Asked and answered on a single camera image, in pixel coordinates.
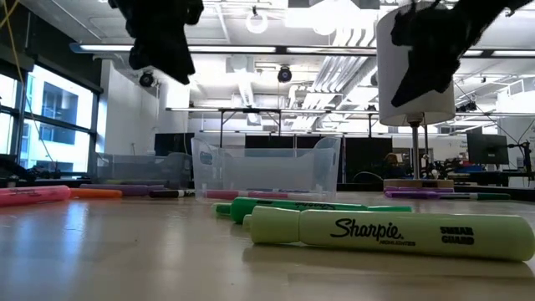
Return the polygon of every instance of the white cylinder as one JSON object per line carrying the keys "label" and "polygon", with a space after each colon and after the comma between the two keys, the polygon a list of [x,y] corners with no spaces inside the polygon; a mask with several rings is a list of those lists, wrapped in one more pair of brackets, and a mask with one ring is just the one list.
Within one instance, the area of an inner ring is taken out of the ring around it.
{"label": "white cylinder", "polygon": [[[428,5],[431,3],[417,3],[417,9]],[[391,104],[409,68],[410,47],[393,45],[390,33],[395,24],[395,15],[398,12],[406,13],[409,9],[410,5],[397,8],[377,23],[377,79],[382,125],[409,126],[407,115],[421,115],[422,113],[425,113],[425,122],[428,125],[455,117],[453,84],[450,84],[450,87],[442,94],[432,90],[398,108]]]}

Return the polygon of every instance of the highlighter cap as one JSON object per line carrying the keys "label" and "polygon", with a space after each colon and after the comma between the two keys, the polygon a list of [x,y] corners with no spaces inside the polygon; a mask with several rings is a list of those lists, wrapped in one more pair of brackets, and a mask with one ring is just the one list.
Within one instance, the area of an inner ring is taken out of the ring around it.
{"label": "highlighter cap", "polygon": [[254,243],[291,243],[299,241],[299,211],[256,206],[244,220]]}
{"label": "highlighter cap", "polygon": [[231,215],[231,204],[214,203],[211,205],[211,214],[213,214],[214,217],[228,217]]}

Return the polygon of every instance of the table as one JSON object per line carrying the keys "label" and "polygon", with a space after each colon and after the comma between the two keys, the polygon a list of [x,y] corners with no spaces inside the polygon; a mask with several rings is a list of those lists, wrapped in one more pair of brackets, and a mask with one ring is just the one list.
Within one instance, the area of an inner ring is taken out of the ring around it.
{"label": "table", "polygon": [[[518,214],[519,202],[345,202],[417,212]],[[535,259],[505,263],[253,246],[193,199],[76,201],[0,209],[0,300],[533,300]]]}

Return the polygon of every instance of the cable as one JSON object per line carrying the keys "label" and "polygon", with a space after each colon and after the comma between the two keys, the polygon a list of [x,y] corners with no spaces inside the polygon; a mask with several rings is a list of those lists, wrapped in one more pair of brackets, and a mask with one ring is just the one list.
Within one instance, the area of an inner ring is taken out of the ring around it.
{"label": "cable", "polygon": [[11,28],[11,23],[9,22],[9,16],[13,13],[13,11],[14,11],[14,9],[15,9],[15,7],[17,5],[18,5],[18,0],[15,1],[15,3],[13,4],[13,7],[8,12],[8,3],[7,2],[4,3],[3,9],[4,9],[4,12],[6,13],[6,17],[0,23],[0,28],[2,28],[4,23],[8,24],[9,38],[11,39],[11,49],[13,51],[13,57],[15,58],[15,64],[17,65],[18,78],[19,78],[20,83],[21,83],[22,88],[23,88],[24,99],[26,100],[27,103],[29,102],[29,106],[28,107],[29,107],[30,115],[32,116],[33,124],[35,125],[35,129],[37,130],[39,140],[41,141],[41,143],[43,143],[44,150],[47,153],[48,158],[50,159],[50,161],[52,163],[54,163],[54,170],[56,171],[58,169],[58,162],[54,161],[54,159],[50,155],[50,152],[48,151],[48,147],[47,147],[46,143],[44,143],[44,140],[41,138],[41,130],[37,126],[37,121],[35,121],[35,116],[33,115],[33,112],[32,112],[32,102],[30,101],[30,99],[28,97],[28,94],[27,94],[27,91],[26,91],[26,84],[24,83],[23,72],[21,71],[20,63],[18,62],[17,49],[15,48],[15,40],[13,38],[13,29]]}
{"label": "cable", "polygon": [[8,23],[9,17],[13,14],[13,12],[15,11],[15,8],[17,8],[17,5],[18,5],[19,2],[20,2],[20,0],[15,0],[15,3],[13,4],[13,7],[8,12],[8,1],[7,0],[4,1],[3,6],[6,8],[5,9],[6,17],[4,17],[3,20],[0,22],[0,29],[2,29],[2,27],[3,27],[3,25],[5,23]]}

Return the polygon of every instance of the window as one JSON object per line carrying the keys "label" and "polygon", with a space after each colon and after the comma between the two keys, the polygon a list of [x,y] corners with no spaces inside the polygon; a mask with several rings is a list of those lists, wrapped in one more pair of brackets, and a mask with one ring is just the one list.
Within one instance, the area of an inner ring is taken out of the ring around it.
{"label": "window", "polygon": [[74,145],[74,137],[76,132],[68,130],[55,125],[47,125],[42,123],[39,126],[39,139],[45,141],[52,141],[58,143],[64,143],[68,145]]}
{"label": "window", "polygon": [[25,123],[23,127],[23,143],[21,144],[21,152],[28,152],[28,138],[30,135],[30,126]]}
{"label": "window", "polygon": [[52,162],[52,161],[36,161],[36,166],[41,166],[49,171],[58,169],[61,172],[73,172],[73,163],[70,162]]}
{"label": "window", "polygon": [[91,127],[93,93],[88,89],[35,66],[28,75],[26,95],[25,110],[29,113],[84,128]]}
{"label": "window", "polygon": [[17,81],[0,74],[0,104],[15,107],[17,98]]}
{"label": "window", "polygon": [[88,159],[89,134],[24,120],[20,161],[25,168],[39,165],[54,171],[57,166],[62,172],[86,172]]}
{"label": "window", "polygon": [[12,132],[13,117],[7,114],[0,114],[0,154],[9,154]]}

